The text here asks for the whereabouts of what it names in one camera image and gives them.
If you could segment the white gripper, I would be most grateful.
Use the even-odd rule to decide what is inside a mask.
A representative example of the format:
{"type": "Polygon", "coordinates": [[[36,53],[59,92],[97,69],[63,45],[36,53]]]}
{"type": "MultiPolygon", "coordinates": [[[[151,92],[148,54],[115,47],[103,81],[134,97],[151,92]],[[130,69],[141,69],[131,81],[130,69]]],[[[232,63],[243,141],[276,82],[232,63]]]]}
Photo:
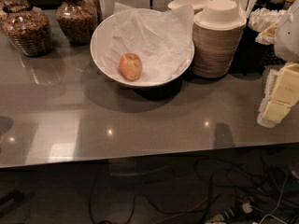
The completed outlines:
{"type": "Polygon", "coordinates": [[[277,25],[271,24],[257,35],[262,45],[275,43],[275,54],[286,62],[279,70],[271,69],[264,88],[257,122],[273,128],[299,102],[299,0],[290,6],[277,25]]]}

